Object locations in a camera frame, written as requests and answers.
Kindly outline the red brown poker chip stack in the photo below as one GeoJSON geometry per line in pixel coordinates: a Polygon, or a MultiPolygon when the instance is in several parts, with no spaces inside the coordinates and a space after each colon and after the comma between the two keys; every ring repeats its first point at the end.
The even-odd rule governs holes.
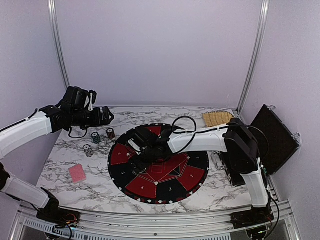
{"type": "Polygon", "coordinates": [[[114,131],[113,128],[108,128],[108,129],[106,130],[106,134],[107,134],[107,137],[108,137],[109,139],[114,139],[114,138],[116,137],[115,131],[114,131]]]}

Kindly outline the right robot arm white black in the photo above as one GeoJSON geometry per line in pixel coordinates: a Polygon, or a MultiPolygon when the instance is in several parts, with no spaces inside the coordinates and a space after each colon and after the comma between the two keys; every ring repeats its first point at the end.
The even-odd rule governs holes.
{"type": "Polygon", "coordinates": [[[258,141],[239,118],[214,127],[194,130],[174,124],[160,134],[138,126],[128,134],[126,145],[134,151],[129,160],[132,170],[140,174],[157,160],[168,160],[186,152],[220,152],[227,154],[231,168],[243,178],[251,198],[247,219],[258,224],[271,211],[271,193],[263,172],[258,141]]]}

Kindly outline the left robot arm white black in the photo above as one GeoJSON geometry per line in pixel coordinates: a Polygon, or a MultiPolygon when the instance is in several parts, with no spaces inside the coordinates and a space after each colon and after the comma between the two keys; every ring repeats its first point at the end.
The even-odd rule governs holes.
{"type": "Polygon", "coordinates": [[[69,86],[58,104],[36,109],[30,116],[19,120],[0,130],[0,192],[15,200],[33,205],[40,214],[53,223],[63,219],[59,200],[48,190],[36,187],[27,180],[17,176],[13,166],[6,167],[10,158],[23,155],[43,157],[48,150],[41,150],[45,137],[53,138],[64,130],[72,132],[74,127],[88,131],[109,125],[115,118],[107,106],[95,106],[97,92],[77,86],[69,86]]]}

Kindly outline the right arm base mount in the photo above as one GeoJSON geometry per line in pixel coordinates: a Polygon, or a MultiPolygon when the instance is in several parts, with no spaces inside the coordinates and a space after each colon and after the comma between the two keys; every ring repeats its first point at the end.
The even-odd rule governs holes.
{"type": "Polygon", "coordinates": [[[230,223],[234,229],[240,229],[268,223],[274,219],[275,217],[271,212],[251,209],[232,213],[230,223]]]}

